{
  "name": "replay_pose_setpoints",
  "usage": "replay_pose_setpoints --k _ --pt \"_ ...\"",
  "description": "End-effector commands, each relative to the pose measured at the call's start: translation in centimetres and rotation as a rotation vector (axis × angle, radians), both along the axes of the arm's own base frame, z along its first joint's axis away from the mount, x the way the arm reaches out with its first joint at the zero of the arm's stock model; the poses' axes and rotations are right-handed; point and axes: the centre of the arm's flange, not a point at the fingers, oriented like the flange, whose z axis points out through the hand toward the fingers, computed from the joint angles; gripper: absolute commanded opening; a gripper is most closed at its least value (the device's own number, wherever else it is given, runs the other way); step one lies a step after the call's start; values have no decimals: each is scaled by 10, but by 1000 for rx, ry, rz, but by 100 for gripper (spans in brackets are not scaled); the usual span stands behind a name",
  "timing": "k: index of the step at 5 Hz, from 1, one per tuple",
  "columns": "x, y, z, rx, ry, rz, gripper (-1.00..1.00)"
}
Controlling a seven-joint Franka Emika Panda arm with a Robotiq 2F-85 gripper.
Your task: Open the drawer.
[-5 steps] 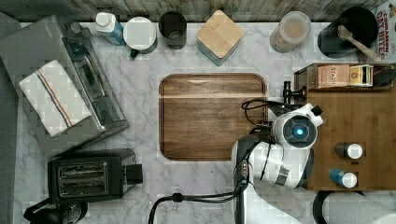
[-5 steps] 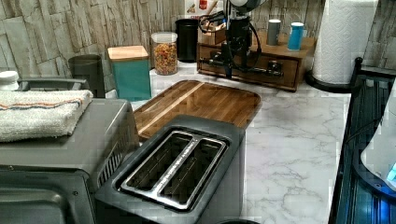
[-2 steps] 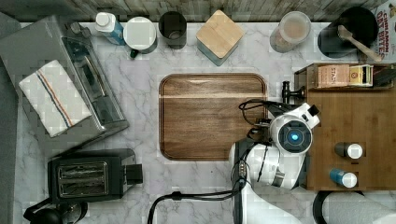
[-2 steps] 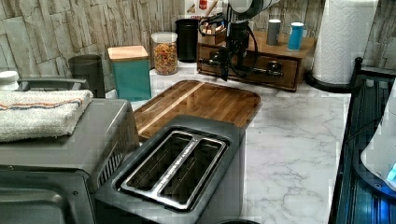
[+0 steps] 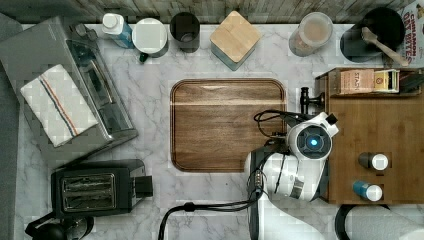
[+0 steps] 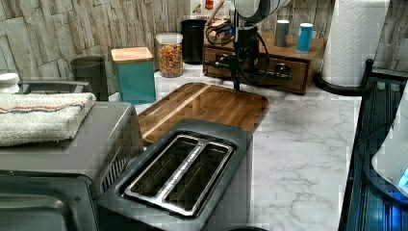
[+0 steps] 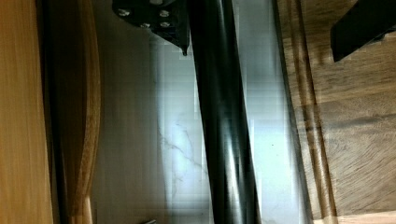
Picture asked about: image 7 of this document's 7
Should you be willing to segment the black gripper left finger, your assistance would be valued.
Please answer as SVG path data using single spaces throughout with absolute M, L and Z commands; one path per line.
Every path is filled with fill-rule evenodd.
M 113 12 L 135 27 L 152 33 L 181 49 L 190 45 L 187 0 L 112 0 Z

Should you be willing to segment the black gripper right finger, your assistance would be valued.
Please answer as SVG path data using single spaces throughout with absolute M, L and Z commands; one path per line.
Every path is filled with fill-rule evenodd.
M 358 0 L 332 27 L 331 49 L 335 62 L 355 50 L 395 31 L 396 0 Z

